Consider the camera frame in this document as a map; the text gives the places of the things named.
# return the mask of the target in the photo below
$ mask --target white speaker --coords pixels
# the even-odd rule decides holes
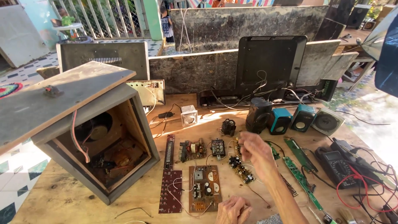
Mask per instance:
[[[193,105],[181,107],[181,122],[183,127],[198,123],[198,111]]]
[[[316,113],[312,127],[327,136],[332,135],[344,123],[345,119],[336,112],[322,108]]]

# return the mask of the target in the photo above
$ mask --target digital multimeter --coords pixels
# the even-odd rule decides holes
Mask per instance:
[[[328,175],[330,180],[337,185],[346,176],[354,174],[350,167],[345,163],[343,156],[338,151],[320,153],[318,150],[315,152],[320,160],[320,164]],[[340,184],[339,189],[348,189],[357,186],[357,182],[353,177],[349,177]]]

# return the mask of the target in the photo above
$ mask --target red probe wire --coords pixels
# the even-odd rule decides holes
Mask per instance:
[[[393,194],[393,192],[392,192],[386,185],[382,185],[381,183],[379,183],[379,182],[373,180],[372,178],[369,178],[369,177],[366,177],[366,176],[362,176],[362,175],[360,175],[356,170],[354,170],[354,168],[352,168],[352,166],[350,166],[350,165],[348,165],[348,166],[350,167],[350,169],[351,169],[355,174],[351,174],[351,175],[346,176],[346,177],[337,185],[337,187],[336,187],[337,196],[339,197],[340,201],[341,201],[345,206],[347,206],[347,207],[349,207],[349,208],[353,208],[353,209],[357,209],[357,208],[361,207],[361,205],[358,205],[358,207],[351,207],[351,206],[347,205],[347,204],[341,199],[341,197],[340,197],[340,195],[339,195],[339,186],[340,186],[340,184],[342,184],[346,179],[348,179],[348,178],[350,178],[350,177],[353,177],[354,179],[360,179],[360,180],[363,182],[363,184],[364,184],[364,186],[365,186],[365,194],[366,194],[366,195],[365,195],[365,197],[363,197],[363,198],[361,199],[361,201],[363,202],[363,200],[366,198],[366,201],[367,201],[367,203],[368,203],[368,205],[369,205],[369,208],[371,208],[372,210],[374,210],[374,211],[376,211],[376,212],[391,212],[391,211],[394,211],[396,208],[398,208],[398,204],[397,204],[394,208],[392,208],[392,209],[390,209],[390,210],[382,210],[382,211],[380,211],[380,210],[376,210],[376,209],[372,208],[372,206],[371,206],[370,203],[369,203],[368,185],[367,185],[367,183],[365,182],[365,179],[364,179],[364,178],[369,179],[369,180],[371,180],[371,181],[374,181],[374,182],[380,184],[381,186],[383,186],[383,188],[387,189],[387,190],[390,191],[392,194]]]

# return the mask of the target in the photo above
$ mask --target teal wall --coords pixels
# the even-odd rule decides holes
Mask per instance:
[[[160,12],[157,0],[144,0],[146,19],[152,40],[163,40],[163,31],[160,24]]]
[[[57,19],[49,0],[19,0],[37,32],[50,50],[58,42],[57,32],[53,30],[50,19]]]

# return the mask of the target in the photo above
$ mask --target power adapter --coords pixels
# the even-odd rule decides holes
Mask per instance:
[[[158,118],[169,118],[169,117],[172,117],[172,116],[174,116],[173,112],[166,112],[166,113],[159,114]]]

